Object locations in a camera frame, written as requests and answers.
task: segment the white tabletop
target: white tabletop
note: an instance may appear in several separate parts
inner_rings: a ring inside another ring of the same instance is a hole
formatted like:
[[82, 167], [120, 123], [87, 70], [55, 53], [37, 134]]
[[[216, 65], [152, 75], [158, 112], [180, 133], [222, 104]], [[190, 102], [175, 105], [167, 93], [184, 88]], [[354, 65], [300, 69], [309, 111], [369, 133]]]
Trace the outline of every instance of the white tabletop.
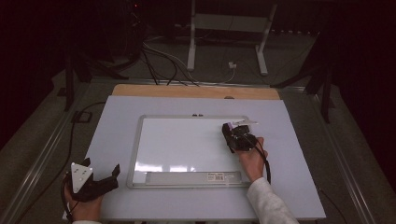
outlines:
[[118, 220], [256, 219], [247, 189], [129, 189], [127, 176], [142, 115], [247, 116], [258, 121], [271, 164], [272, 187], [299, 219], [325, 214], [303, 152], [281, 100], [224, 100], [109, 96], [87, 153], [94, 179], [120, 164], [119, 188], [104, 198], [102, 218]]

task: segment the hand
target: hand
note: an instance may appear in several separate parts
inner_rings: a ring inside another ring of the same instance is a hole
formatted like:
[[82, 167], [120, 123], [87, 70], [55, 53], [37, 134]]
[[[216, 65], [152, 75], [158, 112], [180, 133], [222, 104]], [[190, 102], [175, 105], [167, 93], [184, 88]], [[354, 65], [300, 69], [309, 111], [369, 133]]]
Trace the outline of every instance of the hand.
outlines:
[[[257, 140], [258, 143], [256, 144], [256, 147], [264, 153], [265, 157], [267, 157], [268, 152], [262, 148], [264, 144], [264, 138], [258, 137]], [[264, 170], [264, 161], [262, 160], [262, 157], [256, 148], [253, 148], [250, 151], [236, 150], [235, 152], [238, 154], [239, 162], [244, 168], [245, 173], [247, 174], [247, 177], [251, 183], [253, 183], [258, 178], [263, 177], [262, 171]]]
[[98, 221], [100, 219], [100, 210], [104, 195], [86, 203], [77, 202], [73, 200], [69, 188], [65, 186], [64, 197], [69, 202], [69, 208], [75, 221]]

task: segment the white sleeve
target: white sleeve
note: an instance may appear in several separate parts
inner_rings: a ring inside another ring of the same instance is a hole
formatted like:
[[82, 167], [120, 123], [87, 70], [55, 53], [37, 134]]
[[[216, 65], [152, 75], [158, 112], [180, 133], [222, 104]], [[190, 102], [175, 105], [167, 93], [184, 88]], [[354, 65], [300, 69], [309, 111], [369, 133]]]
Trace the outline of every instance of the white sleeve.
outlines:
[[73, 224], [101, 224], [97, 221], [74, 221]]
[[298, 224], [289, 208], [274, 194], [271, 185], [263, 177], [250, 185], [247, 198], [261, 224]]

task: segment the black handheld device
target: black handheld device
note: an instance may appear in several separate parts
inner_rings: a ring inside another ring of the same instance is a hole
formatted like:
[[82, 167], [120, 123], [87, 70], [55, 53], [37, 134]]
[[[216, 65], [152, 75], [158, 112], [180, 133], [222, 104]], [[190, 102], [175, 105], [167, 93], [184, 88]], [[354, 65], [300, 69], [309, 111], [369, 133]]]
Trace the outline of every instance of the black handheld device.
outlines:
[[236, 150], [250, 151], [253, 148], [259, 152], [265, 163], [268, 183], [271, 184], [270, 163], [266, 159], [264, 153], [256, 146], [259, 141], [256, 136], [250, 133], [249, 127], [247, 125], [233, 127], [231, 123], [224, 123], [221, 131], [224, 135], [225, 141], [227, 142], [227, 146], [232, 153], [235, 153]]
[[86, 203], [97, 199], [113, 189], [119, 187], [117, 176], [120, 174], [120, 165], [118, 164], [111, 176], [99, 180], [93, 180], [92, 168], [88, 166], [91, 164], [90, 158], [85, 159], [81, 164], [72, 163], [72, 169], [66, 173], [64, 182], [61, 188], [62, 201], [64, 203], [64, 211], [67, 214], [67, 219], [73, 222], [71, 211], [67, 206], [67, 201], [64, 196], [64, 188], [68, 188], [72, 199], [79, 203]]

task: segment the dark background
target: dark background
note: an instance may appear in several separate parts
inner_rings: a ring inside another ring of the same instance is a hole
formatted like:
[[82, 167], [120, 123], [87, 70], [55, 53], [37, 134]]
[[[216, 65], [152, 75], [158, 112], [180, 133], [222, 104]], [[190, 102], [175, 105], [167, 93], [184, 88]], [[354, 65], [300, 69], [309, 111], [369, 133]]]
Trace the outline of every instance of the dark background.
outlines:
[[[125, 1], [112, 2], [121, 6]], [[190, 1], [130, 2], [137, 3], [137, 7], [130, 10], [159, 35], [173, 38], [174, 24], [184, 26], [190, 22]], [[224, 1], [197, 2], [200, 2], [197, 9], [203, 12], [221, 9], [222, 13], [240, 15], [262, 13], [259, 9], [244, 10], [244, 6], [238, 5], [240, 1], [228, 6]], [[52, 90], [50, 79], [64, 69], [65, 36], [85, 48], [92, 57], [105, 55], [111, 59], [117, 53], [112, 45], [115, 37], [111, 36], [116, 32], [108, 31], [112, 25], [105, 24], [108, 20], [104, 19], [113, 18], [117, 12], [122, 15], [125, 10], [115, 7], [113, 13], [100, 13], [108, 3], [105, 0], [84, 1], [83, 5], [79, 1], [64, 0], [0, 3], [3, 101], [0, 147]], [[247, 4], [263, 8], [267, 3], [245, 1], [244, 5]], [[332, 83], [340, 88], [394, 190], [395, 11], [395, 4], [381, 1], [280, 1], [272, 27], [276, 34], [291, 31], [291, 35], [302, 32], [318, 36], [303, 69], [318, 63], [332, 63]]]

